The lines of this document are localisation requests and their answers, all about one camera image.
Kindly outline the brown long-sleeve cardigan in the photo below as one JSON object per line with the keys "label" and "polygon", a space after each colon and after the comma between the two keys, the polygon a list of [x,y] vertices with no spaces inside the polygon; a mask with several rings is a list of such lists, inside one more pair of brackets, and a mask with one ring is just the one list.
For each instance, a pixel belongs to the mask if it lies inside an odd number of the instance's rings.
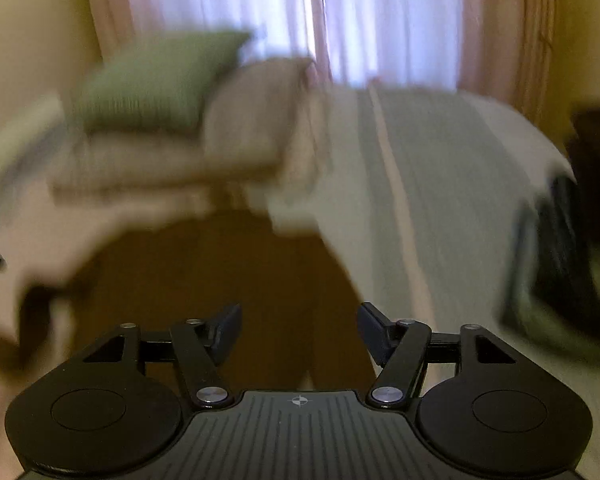
{"label": "brown long-sleeve cardigan", "polygon": [[313,230],[276,232],[267,216],[226,210],[159,229],[130,229],[97,248],[67,281],[30,286],[20,304],[20,358],[50,330],[50,304],[66,300],[80,350],[132,322],[167,330],[242,309],[242,331],[221,374],[230,388],[366,390],[375,379],[358,334],[360,298]]}

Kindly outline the folded dark clothes stack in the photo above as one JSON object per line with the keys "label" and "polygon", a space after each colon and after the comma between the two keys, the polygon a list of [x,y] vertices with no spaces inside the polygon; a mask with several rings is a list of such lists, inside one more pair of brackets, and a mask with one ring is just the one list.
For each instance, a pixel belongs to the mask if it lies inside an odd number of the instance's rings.
{"label": "folded dark clothes stack", "polygon": [[600,363],[600,102],[571,112],[567,170],[521,211],[501,314],[509,330]]}

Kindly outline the striped grey pink bedspread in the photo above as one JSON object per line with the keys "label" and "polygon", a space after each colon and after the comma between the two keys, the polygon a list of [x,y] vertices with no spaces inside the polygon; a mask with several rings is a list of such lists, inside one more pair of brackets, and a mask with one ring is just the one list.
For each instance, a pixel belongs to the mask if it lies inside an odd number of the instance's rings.
{"label": "striped grey pink bedspread", "polygon": [[[567,159],[521,114],[470,94],[336,88],[323,98],[320,154],[305,186],[196,184],[58,200],[48,181],[80,134],[0,188],[0,415],[6,382],[23,384],[8,343],[34,284],[58,285],[95,250],[130,229],[159,229],[226,210],[271,219],[276,232],[313,230],[360,301],[435,330],[478,323],[577,391],[593,437],[580,471],[600,479],[600,363],[578,361],[509,330],[501,314],[521,211]],[[33,356],[38,375],[76,351],[66,300]]]}

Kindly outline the white padded headboard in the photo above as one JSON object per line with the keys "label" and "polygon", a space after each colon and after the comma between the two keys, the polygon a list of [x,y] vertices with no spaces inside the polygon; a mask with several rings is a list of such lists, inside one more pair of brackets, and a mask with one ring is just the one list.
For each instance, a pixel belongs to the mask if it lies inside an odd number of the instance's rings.
{"label": "white padded headboard", "polygon": [[65,103],[58,92],[47,92],[0,128],[0,188],[22,167],[53,154],[70,133]]}

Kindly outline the folded beige blanket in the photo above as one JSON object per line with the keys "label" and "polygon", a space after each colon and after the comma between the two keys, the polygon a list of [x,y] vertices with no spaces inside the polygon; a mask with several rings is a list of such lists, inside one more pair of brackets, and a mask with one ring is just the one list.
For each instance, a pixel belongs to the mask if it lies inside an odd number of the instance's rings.
{"label": "folded beige blanket", "polygon": [[196,136],[85,133],[52,172],[58,200],[196,184],[305,186],[325,125],[312,58],[268,58],[235,70],[204,109]]}

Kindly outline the green knit cushion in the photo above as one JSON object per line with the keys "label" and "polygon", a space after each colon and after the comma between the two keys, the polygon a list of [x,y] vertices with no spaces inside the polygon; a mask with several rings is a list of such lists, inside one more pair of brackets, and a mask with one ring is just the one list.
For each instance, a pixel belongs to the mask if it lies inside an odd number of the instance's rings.
{"label": "green knit cushion", "polygon": [[250,39],[250,32],[221,29],[137,41],[85,81],[73,116],[87,132],[193,132],[208,94]]}

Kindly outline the pink window curtain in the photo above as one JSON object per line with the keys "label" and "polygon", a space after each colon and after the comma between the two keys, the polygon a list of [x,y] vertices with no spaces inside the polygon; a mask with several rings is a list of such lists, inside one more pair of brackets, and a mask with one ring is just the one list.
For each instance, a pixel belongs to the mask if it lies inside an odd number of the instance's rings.
{"label": "pink window curtain", "polygon": [[249,53],[307,54],[353,87],[466,90],[537,122],[557,0],[90,0],[100,48],[170,29],[233,27]]}

